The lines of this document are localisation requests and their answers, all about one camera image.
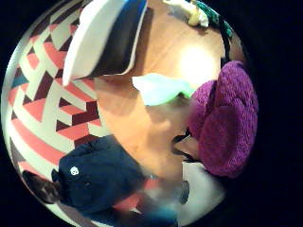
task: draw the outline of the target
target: fabric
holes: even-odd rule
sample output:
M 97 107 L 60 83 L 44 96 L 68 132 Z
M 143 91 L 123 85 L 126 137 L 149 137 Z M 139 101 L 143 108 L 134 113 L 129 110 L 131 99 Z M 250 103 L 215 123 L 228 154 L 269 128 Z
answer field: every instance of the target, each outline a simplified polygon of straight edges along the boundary
M 204 84 L 192 96 L 196 104 L 188 120 L 189 129 L 199 141 L 205 168 L 214 175 L 236 178 L 254 145 L 257 95 L 240 61 L 222 68 L 214 91 L 209 86 Z
M 187 125 L 191 135 L 197 140 L 200 138 L 205 118 L 213 110 L 216 84 L 216 80 L 206 82 L 192 95 L 190 105 L 193 111 L 190 112 Z
M 146 178 L 113 135 L 82 144 L 61 158 L 52 180 L 63 188 L 62 203 L 85 217 L 116 224 L 114 204 L 141 188 Z
M 170 79 L 159 74 L 147 74 L 133 77 L 133 85 L 140 92 L 146 106 L 167 103 L 183 94 L 190 98 L 194 89 L 182 79 Z

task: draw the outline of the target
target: black strap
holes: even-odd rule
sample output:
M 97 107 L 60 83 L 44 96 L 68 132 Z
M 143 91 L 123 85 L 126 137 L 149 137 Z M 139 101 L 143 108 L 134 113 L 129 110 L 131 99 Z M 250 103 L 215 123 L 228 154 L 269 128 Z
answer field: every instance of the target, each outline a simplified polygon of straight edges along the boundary
M 174 147 L 174 145 L 178 142 L 180 142 L 181 140 L 187 138 L 188 136 L 190 136 L 191 133 L 189 131 L 189 128 L 187 128 L 187 131 L 184 135 L 176 135 L 172 140 L 171 140 L 171 152 L 173 154 L 176 155 L 183 155 L 185 156 L 187 159 L 185 161 L 190 162 L 190 163 L 195 163 L 195 162 L 200 162 L 199 160 L 194 159 L 193 157 L 191 157 L 190 154 L 187 154 L 185 152 L 182 152 L 181 150 L 177 149 Z
M 221 32 L 221 36 L 224 44 L 224 50 L 225 50 L 225 56 L 221 58 L 221 67 L 223 67 L 226 63 L 230 61 L 229 59 L 230 45 L 228 41 L 228 35 L 226 32 L 225 20 L 221 15 L 219 15 L 219 30 Z

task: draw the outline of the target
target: clothing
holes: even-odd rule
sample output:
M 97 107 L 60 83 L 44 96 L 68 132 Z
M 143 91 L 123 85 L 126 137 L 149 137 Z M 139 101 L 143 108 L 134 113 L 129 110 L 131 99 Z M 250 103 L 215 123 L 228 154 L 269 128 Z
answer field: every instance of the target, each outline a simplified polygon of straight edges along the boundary
M 53 182 L 62 185 L 62 203 L 85 217 L 115 226 L 120 212 L 112 206 L 142 187 L 139 164 L 113 135 L 82 144 L 61 158 Z
M 236 178 L 244 170 L 258 126 L 258 99 L 240 61 L 230 61 L 217 81 L 192 96 L 188 127 L 198 140 L 199 156 L 213 175 Z

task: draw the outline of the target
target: dark background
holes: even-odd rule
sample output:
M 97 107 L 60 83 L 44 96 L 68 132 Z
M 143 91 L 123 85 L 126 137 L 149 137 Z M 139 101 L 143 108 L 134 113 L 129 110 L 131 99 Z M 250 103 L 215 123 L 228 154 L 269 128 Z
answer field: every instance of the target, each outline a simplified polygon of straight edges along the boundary
M 238 32 L 255 65 L 259 101 L 253 156 L 226 201 L 195 226 L 295 226 L 302 200 L 302 14 L 300 1 L 206 0 Z M 1 0 L 1 84 L 13 49 L 56 1 Z M 26 190 L 0 149 L 0 226 L 68 226 Z

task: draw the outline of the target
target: knit hat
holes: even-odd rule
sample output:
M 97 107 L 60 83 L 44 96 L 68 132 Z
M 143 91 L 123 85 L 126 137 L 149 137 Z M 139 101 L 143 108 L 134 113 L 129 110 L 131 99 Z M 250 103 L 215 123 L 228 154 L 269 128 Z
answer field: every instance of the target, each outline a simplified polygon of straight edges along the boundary
M 241 174 L 255 141 L 257 113 L 257 95 L 240 61 L 227 63 L 217 81 L 195 92 L 188 127 L 210 173 L 229 178 Z

